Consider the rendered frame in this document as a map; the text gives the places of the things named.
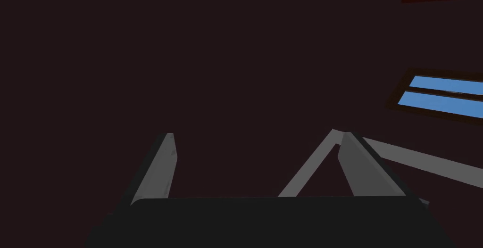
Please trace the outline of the dark framed window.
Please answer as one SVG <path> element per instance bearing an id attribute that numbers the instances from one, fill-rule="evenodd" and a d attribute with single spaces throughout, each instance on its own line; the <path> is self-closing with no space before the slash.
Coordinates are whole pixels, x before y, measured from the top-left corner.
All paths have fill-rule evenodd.
<path id="1" fill-rule="evenodd" d="M 483 72 L 409 68 L 385 106 L 483 125 Z"/>

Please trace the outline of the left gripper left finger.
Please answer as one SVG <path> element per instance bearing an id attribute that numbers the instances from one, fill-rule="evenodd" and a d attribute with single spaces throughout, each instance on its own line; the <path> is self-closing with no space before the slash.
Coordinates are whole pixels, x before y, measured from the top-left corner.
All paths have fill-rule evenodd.
<path id="1" fill-rule="evenodd" d="M 124 193 L 121 205 L 130 206 L 145 198 L 167 198 L 176 163 L 177 150 L 174 134 L 160 134 Z"/>

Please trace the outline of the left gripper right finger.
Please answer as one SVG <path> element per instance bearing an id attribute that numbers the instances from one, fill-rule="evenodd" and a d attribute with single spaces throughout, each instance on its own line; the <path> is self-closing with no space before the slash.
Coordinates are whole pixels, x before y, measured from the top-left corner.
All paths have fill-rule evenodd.
<path id="1" fill-rule="evenodd" d="M 419 198 L 355 132 L 343 133 L 338 160 L 354 196 Z"/>

